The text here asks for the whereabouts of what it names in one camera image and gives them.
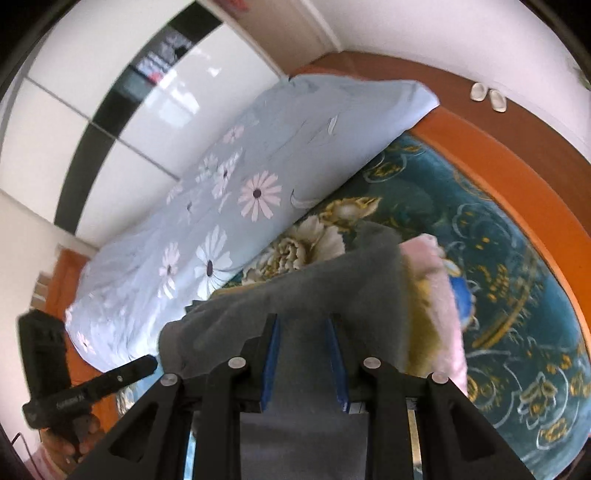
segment black wardrobe trim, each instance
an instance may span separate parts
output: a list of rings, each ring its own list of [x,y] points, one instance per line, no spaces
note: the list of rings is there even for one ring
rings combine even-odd
[[[195,45],[221,24],[221,20],[209,10],[193,2],[160,29],[131,61],[134,62],[147,54],[153,43],[157,42],[168,28],[173,28]],[[172,65],[178,63],[187,52],[187,49],[180,50],[180,53],[176,52],[176,60]],[[125,94],[125,82],[132,77],[135,77],[136,82],[144,84],[144,89],[136,96]],[[155,84],[143,77],[133,63],[119,75],[78,143],[61,188],[54,218],[55,225],[76,234],[92,186],[116,138],[153,88]],[[104,129],[112,137],[94,127],[93,124]]]

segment pink towel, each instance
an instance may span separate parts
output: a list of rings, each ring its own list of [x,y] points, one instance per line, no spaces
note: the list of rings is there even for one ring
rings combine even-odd
[[[441,339],[441,347],[432,369],[447,374],[465,395],[467,365],[460,317],[437,238],[424,233],[400,244],[400,249],[413,274],[417,278],[425,278],[430,287],[428,313]]]

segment pink cloth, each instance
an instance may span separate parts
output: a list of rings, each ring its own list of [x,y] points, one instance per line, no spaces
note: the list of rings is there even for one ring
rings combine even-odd
[[[25,462],[25,466],[35,480],[64,480],[66,478],[65,474],[60,472],[53,464],[43,445]]]
[[[433,362],[433,371],[443,372],[467,393],[467,364],[460,317],[447,271],[440,256],[437,238],[426,233],[400,244],[413,274],[429,284],[429,316],[439,337],[441,348]]]

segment cable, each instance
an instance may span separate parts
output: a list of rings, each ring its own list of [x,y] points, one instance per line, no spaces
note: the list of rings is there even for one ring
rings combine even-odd
[[[21,432],[17,433],[17,435],[10,442],[10,445],[14,445],[14,443],[18,440],[19,437],[22,438],[22,442],[25,444],[25,448],[27,450],[29,458],[31,459],[31,463],[32,463],[33,467],[35,467],[35,470],[37,471],[37,475],[39,475],[39,478],[43,479],[43,475],[41,474],[41,472],[37,468],[37,464],[35,463],[35,460],[33,460],[33,455],[31,455],[31,451],[29,450],[29,446],[27,445],[27,441],[25,440],[25,437],[22,435]]]

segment white daisy print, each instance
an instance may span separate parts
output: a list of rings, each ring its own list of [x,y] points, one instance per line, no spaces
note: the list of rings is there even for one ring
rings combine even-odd
[[[82,346],[86,353],[92,353],[92,355],[96,355],[95,349],[92,348],[90,342],[86,339],[84,335],[82,335],[81,332],[78,332],[76,334],[76,337],[78,338],[78,343]]]
[[[203,180],[210,178],[217,169],[218,159],[214,154],[209,154],[205,157],[199,165],[198,175],[195,177],[195,182],[201,183]]]
[[[226,135],[223,136],[224,143],[234,143],[244,133],[244,125],[232,127]]]
[[[224,191],[228,186],[230,176],[232,176],[232,173],[236,168],[236,163],[238,162],[240,153],[241,152],[234,153],[234,155],[228,158],[228,160],[226,160],[217,168],[217,172],[215,172],[213,175],[213,181],[215,183],[212,190],[213,198],[218,199],[224,194]]]
[[[69,328],[72,323],[72,305],[66,308],[64,312],[66,328]]]
[[[178,251],[178,243],[171,242],[165,249],[162,256],[162,267],[158,270],[161,277],[172,277],[178,271],[177,263],[181,257]]]
[[[158,270],[159,275],[164,278],[164,284],[158,291],[159,298],[162,298],[163,295],[166,295],[170,300],[174,298],[177,286],[174,283],[173,276],[178,272],[177,263],[179,258],[178,243],[172,242],[164,249],[164,255],[162,257],[163,265]]]
[[[234,276],[235,272],[229,270],[232,266],[230,252],[222,253],[227,239],[226,232],[222,230],[220,235],[220,227],[216,225],[213,232],[209,232],[205,237],[203,245],[197,249],[195,278],[201,279],[197,288],[197,296],[201,300],[207,300],[215,290]]]
[[[266,170],[254,178],[248,180],[242,187],[242,196],[238,199],[238,204],[246,202],[246,205],[240,212],[245,217],[252,210],[251,220],[256,222],[258,219],[259,207],[268,219],[273,217],[273,212],[269,204],[278,206],[281,199],[275,195],[281,191],[281,185],[272,186],[277,181],[277,175],[271,174]]]
[[[170,202],[172,202],[182,192],[183,184],[179,182],[168,193],[166,197],[166,205],[170,205]]]

